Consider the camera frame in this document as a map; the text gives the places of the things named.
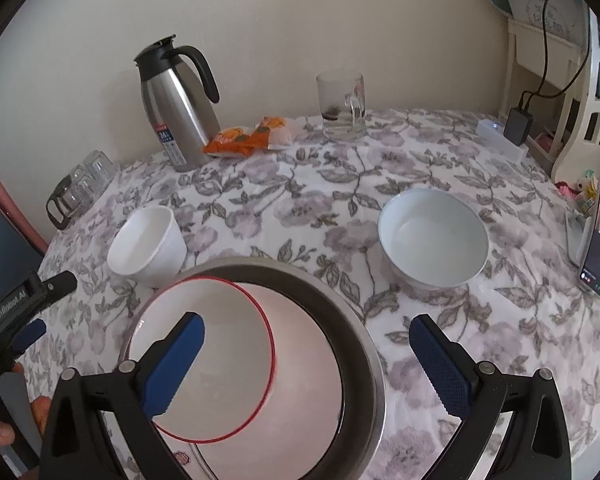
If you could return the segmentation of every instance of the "stainless steel bowl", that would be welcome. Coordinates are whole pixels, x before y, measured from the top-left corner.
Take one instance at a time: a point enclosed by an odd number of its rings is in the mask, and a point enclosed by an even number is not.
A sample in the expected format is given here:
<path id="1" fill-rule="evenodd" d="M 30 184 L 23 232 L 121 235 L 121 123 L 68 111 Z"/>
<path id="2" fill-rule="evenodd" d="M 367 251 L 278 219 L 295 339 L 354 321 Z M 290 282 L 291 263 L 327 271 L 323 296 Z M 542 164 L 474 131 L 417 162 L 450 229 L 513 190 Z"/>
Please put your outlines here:
<path id="1" fill-rule="evenodd" d="M 266 286 L 297 303 L 318 324 L 340 369 L 342 412 L 329 449 L 302 480 L 360 478 L 380 444 L 386 400 L 376 346 L 349 305 L 329 286 L 304 270 L 265 258 L 221 258 L 197 266 L 176 280 L 189 276 L 215 276 Z M 128 341 L 123 345 L 121 358 L 124 358 L 127 346 Z"/>

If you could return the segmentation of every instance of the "black cable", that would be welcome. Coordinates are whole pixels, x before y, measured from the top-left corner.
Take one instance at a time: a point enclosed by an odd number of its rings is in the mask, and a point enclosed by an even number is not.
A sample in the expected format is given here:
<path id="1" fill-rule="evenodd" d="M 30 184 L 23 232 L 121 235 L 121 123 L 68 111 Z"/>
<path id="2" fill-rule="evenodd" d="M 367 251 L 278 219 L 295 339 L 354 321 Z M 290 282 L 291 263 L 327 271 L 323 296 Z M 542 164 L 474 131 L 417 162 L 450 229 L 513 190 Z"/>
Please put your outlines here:
<path id="1" fill-rule="evenodd" d="M 535 93 L 535 92 L 531 92 L 529 90 L 525 90 L 524 92 L 522 92 L 522 95 L 520 96 L 520 105 L 522 106 L 522 100 L 524 98 L 525 94 L 531 94 L 529 96 L 529 99 L 527 100 L 527 107 L 528 107 L 528 103 L 529 101 L 531 101 L 531 98 L 535 95 L 537 97 L 541 97 L 542 99 L 555 99 L 557 97 L 560 97 L 562 94 L 564 94 L 569 88 L 571 88 L 571 86 L 576 82 L 576 79 L 579 78 L 580 74 L 582 73 L 582 71 L 584 70 L 584 67 L 587 64 L 587 60 L 589 59 L 589 55 L 591 53 L 591 28 L 589 27 L 589 23 L 587 23 L 587 30 L 588 30 L 588 34 L 587 34 L 587 53 L 584 57 L 584 60 L 582 61 L 582 64 L 580 65 L 580 68 L 578 69 L 578 71 L 575 73 L 575 75 L 573 76 L 573 78 L 571 78 L 571 81 L 569 81 L 567 83 L 567 86 L 565 86 L 562 90 L 560 90 L 559 92 L 556 92 L 555 94 L 549 94 L 549 95 L 545 95 L 545 94 L 540 94 L 540 93 Z"/>
<path id="2" fill-rule="evenodd" d="M 549 72 L 549 42 L 546 35 L 546 9 L 549 6 L 549 0 L 544 0 L 544 4 L 542 4 L 542 37 L 544 38 L 544 70 L 542 70 L 542 79 L 540 80 L 540 84 L 538 85 L 538 90 L 536 90 L 536 95 L 540 93 L 542 90 L 542 86 L 546 82 L 546 75 Z M 522 101 L 525 98 L 525 93 L 529 93 L 529 90 L 522 92 L 520 96 L 520 102 L 518 103 L 518 108 L 522 106 Z M 526 102 L 525 111 L 529 108 L 529 102 L 531 97 Z"/>

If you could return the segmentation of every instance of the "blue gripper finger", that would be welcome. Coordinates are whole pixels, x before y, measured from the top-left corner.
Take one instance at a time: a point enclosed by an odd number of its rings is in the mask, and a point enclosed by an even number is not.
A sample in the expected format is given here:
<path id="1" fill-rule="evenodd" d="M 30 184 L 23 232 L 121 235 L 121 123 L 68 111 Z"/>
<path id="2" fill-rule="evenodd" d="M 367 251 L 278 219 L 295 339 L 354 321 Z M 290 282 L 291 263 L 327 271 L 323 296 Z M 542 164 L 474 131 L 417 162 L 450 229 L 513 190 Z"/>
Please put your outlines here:
<path id="1" fill-rule="evenodd" d="M 149 418 L 167 411 L 204 341 L 205 324 L 202 318 L 187 312 L 165 339 L 154 343 L 162 355 L 141 385 L 142 410 Z"/>
<path id="2" fill-rule="evenodd" d="M 450 346 L 452 343 L 433 320 L 429 316 L 425 319 L 425 316 L 416 316 L 411 321 L 409 326 L 411 348 L 447 413 L 464 420 L 471 410 L 471 383 L 443 346 L 445 344 Z"/>
<path id="3" fill-rule="evenodd" d="M 11 341 L 11 348 L 17 356 L 26 352 L 33 343 L 40 339 L 46 333 L 45 322 L 41 319 L 36 319 L 25 325 Z"/>

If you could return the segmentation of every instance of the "black thermos lid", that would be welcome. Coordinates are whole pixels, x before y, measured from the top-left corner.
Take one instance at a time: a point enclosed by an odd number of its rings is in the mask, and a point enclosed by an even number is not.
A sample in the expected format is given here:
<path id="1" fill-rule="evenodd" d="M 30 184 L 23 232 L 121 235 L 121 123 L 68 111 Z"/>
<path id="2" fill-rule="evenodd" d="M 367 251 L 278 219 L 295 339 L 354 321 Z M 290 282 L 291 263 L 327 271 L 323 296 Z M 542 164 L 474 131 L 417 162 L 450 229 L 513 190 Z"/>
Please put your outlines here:
<path id="1" fill-rule="evenodd" d="M 154 76 L 165 70 L 170 69 L 174 64 L 182 62 L 180 57 L 174 56 L 171 59 L 165 59 L 162 56 L 170 50 L 173 50 L 173 40 L 176 35 L 167 36 L 148 47 L 145 47 L 134 61 L 140 70 L 140 81 L 149 81 Z"/>

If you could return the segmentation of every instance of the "phone stand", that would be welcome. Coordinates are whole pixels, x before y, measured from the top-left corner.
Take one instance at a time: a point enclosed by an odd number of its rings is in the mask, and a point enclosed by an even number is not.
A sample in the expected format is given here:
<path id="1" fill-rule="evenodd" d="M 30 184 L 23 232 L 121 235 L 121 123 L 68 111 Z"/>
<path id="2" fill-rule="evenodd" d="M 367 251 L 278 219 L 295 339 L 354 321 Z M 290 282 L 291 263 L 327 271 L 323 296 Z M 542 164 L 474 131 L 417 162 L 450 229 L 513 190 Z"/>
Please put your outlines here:
<path id="1" fill-rule="evenodd" d="M 582 264 L 591 230 L 593 229 L 593 217 L 585 218 L 577 211 L 564 212 L 564 224 L 567 228 L 567 253 L 569 259 L 576 267 Z"/>

